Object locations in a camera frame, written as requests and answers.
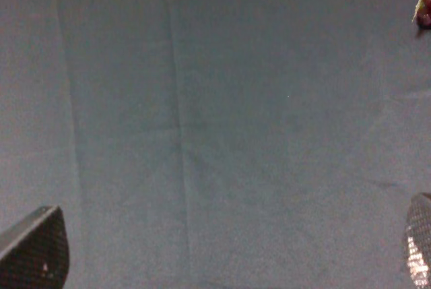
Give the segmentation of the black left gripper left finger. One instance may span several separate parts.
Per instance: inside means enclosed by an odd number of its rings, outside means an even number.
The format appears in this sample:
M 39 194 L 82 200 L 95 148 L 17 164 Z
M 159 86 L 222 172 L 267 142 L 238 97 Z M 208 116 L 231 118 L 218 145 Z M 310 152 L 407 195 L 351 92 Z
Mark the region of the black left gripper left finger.
M 1 287 L 63 288 L 69 241 L 63 210 L 42 206 L 1 233 Z

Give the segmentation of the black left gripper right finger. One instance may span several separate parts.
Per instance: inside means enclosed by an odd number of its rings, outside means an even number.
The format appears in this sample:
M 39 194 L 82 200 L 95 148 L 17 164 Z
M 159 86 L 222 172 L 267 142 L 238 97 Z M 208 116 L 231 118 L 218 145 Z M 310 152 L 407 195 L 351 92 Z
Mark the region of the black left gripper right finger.
M 403 235 L 405 267 L 415 288 L 430 288 L 430 194 L 411 198 Z

